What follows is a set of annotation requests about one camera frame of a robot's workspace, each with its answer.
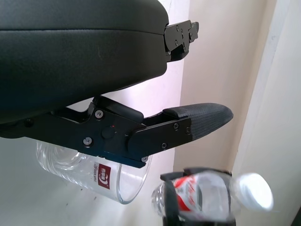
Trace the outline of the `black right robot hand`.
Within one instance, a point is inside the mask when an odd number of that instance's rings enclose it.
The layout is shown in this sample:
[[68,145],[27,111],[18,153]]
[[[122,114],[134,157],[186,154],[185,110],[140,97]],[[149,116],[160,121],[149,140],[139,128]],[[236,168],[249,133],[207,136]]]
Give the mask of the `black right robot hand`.
[[235,219],[232,222],[201,222],[201,221],[192,221],[192,220],[181,220],[179,218],[179,208],[176,204],[177,198],[176,198],[176,191],[174,186],[172,185],[173,179],[178,179],[182,176],[190,176],[194,175],[200,172],[203,172],[205,170],[212,170],[216,172],[220,172],[225,175],[232,176],[232,173],[227,170],[220,170],[220,169],[213,169],[208,167],[192,167],[192,168],[185,168],[183,171],[180,172],[171,172],[160,175],[160,179],[164,182],[163,185],[165,185],[164,192],[164,210],[165,210],[165,216],[162,217],[163,219],[163,225],[164,226],[235,226],[236,221]]

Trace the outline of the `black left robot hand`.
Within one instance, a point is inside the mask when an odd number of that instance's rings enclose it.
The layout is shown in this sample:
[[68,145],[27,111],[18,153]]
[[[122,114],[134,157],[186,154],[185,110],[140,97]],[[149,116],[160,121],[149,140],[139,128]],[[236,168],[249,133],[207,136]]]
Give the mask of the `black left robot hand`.
[[142,168],[143,158],[219,129],[214,103],[145,118],[106,98],[183,59],[199,24],[170,24],[157,0],[3,0],[0,135],[28,137]]

